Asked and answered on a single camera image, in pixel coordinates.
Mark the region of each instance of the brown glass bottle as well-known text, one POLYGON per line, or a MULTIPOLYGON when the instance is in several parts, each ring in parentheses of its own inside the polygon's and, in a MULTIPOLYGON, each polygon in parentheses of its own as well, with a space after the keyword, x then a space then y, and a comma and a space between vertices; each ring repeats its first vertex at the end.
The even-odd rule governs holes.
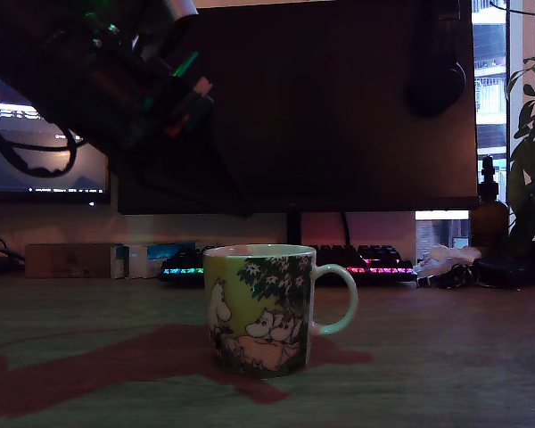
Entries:
POLYGON ((483 158, 483 181, 478 184, 480 206, 471 215, 471 242, 483 257, 502 255, 509 234, 509 208, 498 201, 498 184, 493 181, 496 170, 493 158, 483 158))

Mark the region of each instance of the monitor stand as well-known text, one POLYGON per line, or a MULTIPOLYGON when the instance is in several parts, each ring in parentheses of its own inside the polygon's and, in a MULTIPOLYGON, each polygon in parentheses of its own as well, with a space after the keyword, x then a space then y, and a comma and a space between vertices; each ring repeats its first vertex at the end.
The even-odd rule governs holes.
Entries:
POLYGON ((290 245, 301 245, 301 217, 297 211, 286 214, 287 243, 290 245))

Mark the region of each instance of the potted plant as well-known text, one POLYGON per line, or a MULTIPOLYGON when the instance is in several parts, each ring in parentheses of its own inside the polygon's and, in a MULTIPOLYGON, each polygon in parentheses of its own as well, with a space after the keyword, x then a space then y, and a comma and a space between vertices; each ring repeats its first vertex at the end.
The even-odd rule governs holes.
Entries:
MULTIPOLYGON (((526 58, 527 68, 515 72, 507 85, 507 96, 517 81, 528 72, 535 73, 535 57, 526 58)), ((509 235, 510 252, 517 256, 535 255, 535 86, 523 85, 530 97, 519 112, 519 128, 514 138, 523 140, 511 153, 507 179, 507 200, 515 218, 509 235)))

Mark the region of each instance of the mug handle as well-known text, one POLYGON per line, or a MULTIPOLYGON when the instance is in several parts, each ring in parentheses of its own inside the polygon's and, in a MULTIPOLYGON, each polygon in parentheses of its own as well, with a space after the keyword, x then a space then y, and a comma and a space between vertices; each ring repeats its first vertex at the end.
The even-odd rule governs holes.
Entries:
POLYGON ((357 285, 355 284, 355 280, 347 271, 347 269, 339 265, 319 266, 319 267, 316 267, 315 270, 313 271, 312 278, 313 278, 313 281, 315 281, 320 276, 323 276, 325 274, 332 274, 332 273, 340 276, 343 279, 343 281, 347 283, 347 286, 349 287, 349 292, 350 292, 349 310, 347 311, 347 314, 341 320, 330 325, 320 325, 314 321, 311 321, 311 325, 309 326, 309 332, 311 334, 322 335, 322 334, 337 333, 343 328, 345 328, 352 321, 353 317, 357 313, 357 306, 358 306, 357 285))

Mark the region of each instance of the cartoon character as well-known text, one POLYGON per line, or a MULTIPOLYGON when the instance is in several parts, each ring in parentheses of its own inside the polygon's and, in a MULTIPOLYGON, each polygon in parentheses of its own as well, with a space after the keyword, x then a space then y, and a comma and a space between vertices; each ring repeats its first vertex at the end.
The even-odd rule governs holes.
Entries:
POLYGON ((226 305, 226 297, 224 295, 225 285, 226 281, 222 281, 218 278, 212 288, 210 306, 208 308, 208 325, 213 333, 221 333, 219 322, 229 321, 232 317, 232 311, 228 305, 226 305))
POLYGON ((251 337, 261 337, 262 339, 269 339, 269 331, 274 326, 274 314, 267 309, 261 314, 261 317, 254 324, 246 326, 246 332, 251 337))
POLYGON ((243 363, 277 371, 300 348, 298 342, 293 342, 299 334, 301 322, 289 314, 264 310, 255 323, 246 326, 247 336, 227 339, 226 345, 243 363))

